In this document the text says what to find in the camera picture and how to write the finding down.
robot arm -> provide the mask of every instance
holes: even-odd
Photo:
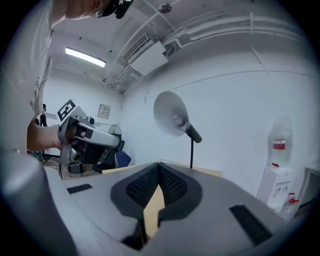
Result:
[[[60,109],[58,116],[62,121],[58,130],[58,138],[62,143],[59,162],[62,165],[99,165],[110,150],[120,143],[117,136],[97,130],[94,127],[95,120],[71,100]],[[69,129],[74,128],[75,136],[70,143],[66,140],[66,134]]]

black cable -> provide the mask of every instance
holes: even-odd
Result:
[[[190,169],[192,169],[194,162],[194,140],[191,139],[191,157],[190,157]]]
[[[59,176],[60,176],[60,178],[62,180],[63,178],[62,178],[62,171],[61,171],[61,163],[59,163]]]
[[[92,173],[92,174],[87,174],[86,176],[84,176],[84,177],[88,177],[88,176],[92,176],[92,175],[96,175],[97,174],[97,172],[95,171],[94,173]]]

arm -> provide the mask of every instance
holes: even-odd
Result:
[[[40,115],[41,124],[43,127],[48,127],[47,125],[47,117],[45,114]]]
[[[58,125],[40,127],[35,118],[31,121],[27,131],[27,149],[30,151],[44,151],[51,148],[61,149],[58,138]]]

black mesh panel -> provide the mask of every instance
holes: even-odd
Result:
[[[145,208],[152,197],[150,191],[154,191],[155,184],[158,184],[158,174],[156,171],[149,171],[131,182],[126,187],[126,193],[133,201]]]
[[[159,185],[162,189],[166,206],[182,198],[187,191],[186,182],[162,166],[159,173]]]

water bottle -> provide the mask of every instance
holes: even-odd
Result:
[[[288,118],[278,118],[271,131],[271,163],[285,167],[291,158],[292,129]]]

